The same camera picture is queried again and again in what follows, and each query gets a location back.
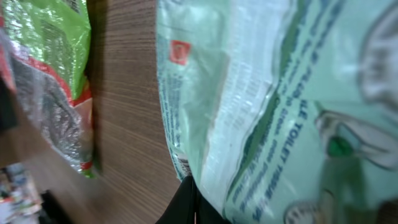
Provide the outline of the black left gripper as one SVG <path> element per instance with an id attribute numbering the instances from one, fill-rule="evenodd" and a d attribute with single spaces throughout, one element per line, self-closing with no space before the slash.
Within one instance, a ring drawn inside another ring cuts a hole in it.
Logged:
<path id="1" fill-rule="evenodd" d="M 18 125 L 16 112 L 13 105 L 12 93 L 3 79 L 0 83 L 0 132 L 5 132 Z"/>

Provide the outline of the green snack bag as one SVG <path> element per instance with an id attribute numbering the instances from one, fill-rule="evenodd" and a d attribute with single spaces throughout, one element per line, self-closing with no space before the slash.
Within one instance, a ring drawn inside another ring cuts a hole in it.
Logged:
<path id="1" fill-rule="evenodd" d="M 87 178 L 94 176 L 90 40 L 85 0 L 1 1 L 1 78 L 50 147 Z"/>

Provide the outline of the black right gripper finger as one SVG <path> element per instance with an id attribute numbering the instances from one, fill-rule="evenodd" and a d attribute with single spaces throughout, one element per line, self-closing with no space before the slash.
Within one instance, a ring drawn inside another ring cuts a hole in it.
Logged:
<path id="1" fill-rule="evenodd" d="M 186 176 L 156 224 L 230 224 L 201 195 L 192 176 Z"/>

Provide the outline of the light blue wipes packet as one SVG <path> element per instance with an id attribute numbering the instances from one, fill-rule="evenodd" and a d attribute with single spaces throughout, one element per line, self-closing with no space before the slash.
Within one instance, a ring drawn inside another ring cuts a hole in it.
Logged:
<path id="1" fill-rule="evenodd" d="M 397 222 L 396 0 L 158 0 L 177 177 L 230 223 Z"/>

